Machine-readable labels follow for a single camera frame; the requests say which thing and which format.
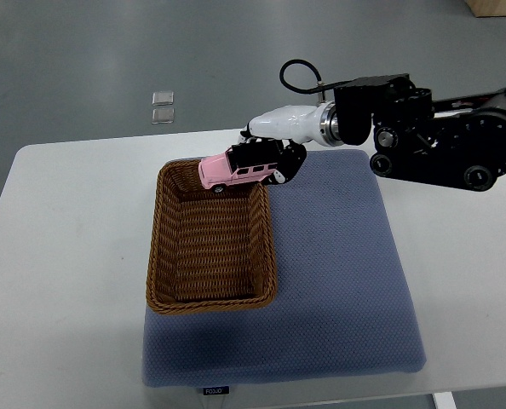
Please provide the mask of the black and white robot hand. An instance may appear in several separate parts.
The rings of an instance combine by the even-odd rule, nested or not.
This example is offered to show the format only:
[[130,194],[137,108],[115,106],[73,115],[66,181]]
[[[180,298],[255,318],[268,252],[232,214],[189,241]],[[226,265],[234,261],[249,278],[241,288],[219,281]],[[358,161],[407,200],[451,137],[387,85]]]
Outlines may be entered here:
[[288,141],[278,167],[267,176],[264,185],[279,185],[290,181],[306,158],[306,148],[299,147],[310,141],[321,146],[330,144],[326,137],[330,134],[333,102],[317,106],[285,106],[253,118],[240,131],[238,144],[257,139]]

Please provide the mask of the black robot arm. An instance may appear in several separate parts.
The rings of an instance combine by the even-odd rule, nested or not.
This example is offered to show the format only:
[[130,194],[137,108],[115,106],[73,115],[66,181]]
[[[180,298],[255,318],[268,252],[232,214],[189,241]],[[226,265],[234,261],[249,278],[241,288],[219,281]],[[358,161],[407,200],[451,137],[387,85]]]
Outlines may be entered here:
[[506,174],[506,86],[434,100],[408,74],[330,85],[337,141],[374,141],[371,170],[402,181],[484,192]]

